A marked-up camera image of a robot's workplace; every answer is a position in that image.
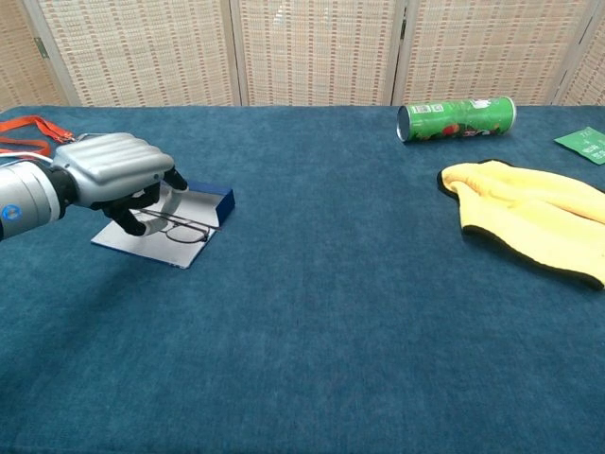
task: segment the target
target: green paper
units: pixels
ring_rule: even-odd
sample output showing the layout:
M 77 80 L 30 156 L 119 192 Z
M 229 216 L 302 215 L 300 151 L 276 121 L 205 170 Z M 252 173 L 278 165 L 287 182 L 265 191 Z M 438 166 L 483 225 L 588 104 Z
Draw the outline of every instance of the green paper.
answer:
M 585 128 L 555 139 L 555 142 L 572 149 L 595 164 L 605 164 L 605 134 Z

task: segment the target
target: blue tablecloth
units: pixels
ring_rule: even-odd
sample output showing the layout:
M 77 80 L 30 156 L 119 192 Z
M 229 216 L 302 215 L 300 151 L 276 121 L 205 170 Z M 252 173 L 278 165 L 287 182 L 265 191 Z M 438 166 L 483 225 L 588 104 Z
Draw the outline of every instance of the blue tablecloth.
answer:
M 605 188 L 553 142 L 605 108 L 409 145 L 388 107 L 22 114 L 131 132 L 236 207 L 187 271 L 78 207 L 0 243 L 0 450 L 605 452 L 605 293 L 464 236 L 436 184 L 498 158 Z

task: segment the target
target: orange strap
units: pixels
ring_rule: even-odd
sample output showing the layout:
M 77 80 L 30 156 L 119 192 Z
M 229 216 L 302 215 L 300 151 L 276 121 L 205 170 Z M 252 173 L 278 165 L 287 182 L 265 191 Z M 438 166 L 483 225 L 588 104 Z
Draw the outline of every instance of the orange strap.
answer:
M 29 125 L 36 125 L 42 134 L 50 137 L 55 142 L 60 144 L 66 144 L 67 142 L 72 142 L 74 140 L 73 133 L 68 130 L 64 130 L 48 120 L 44 120 L 41 116 L 37 115 L 20 116 L 18 118 L 0 122 L 0 134 Z M 33 151 L 34 153 L 39 153 L 43 156 L 50 157 L 50 145 L 44 140 L 11 139 L 0 136 L 0 144 L 36 147 L 37 149 L 29 149 L 28 151 Z M 0 148 L 0 153 L 12 153 L 14 151 L 15 149 Z

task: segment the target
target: pringles can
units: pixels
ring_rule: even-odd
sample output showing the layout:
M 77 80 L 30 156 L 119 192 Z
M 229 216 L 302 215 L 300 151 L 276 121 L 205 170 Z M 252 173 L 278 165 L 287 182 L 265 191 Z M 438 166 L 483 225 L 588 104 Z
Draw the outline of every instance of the pringles can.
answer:
M 509 97 L 414 103 L 397 114 L 397 135 L 403 142 L 504 134 L 517 110 Z

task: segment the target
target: yellow cloth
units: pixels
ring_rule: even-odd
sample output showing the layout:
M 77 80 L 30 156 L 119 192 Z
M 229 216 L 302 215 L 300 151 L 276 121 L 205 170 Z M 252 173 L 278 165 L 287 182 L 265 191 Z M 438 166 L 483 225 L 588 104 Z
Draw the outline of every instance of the yellow cloth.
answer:
M 605 194 L 562 175 L 498 161 L 450 166 L 440 177 L 458 196 L 463 230 L 488 231 L 539 264 L 581 273 L 603 288 Z

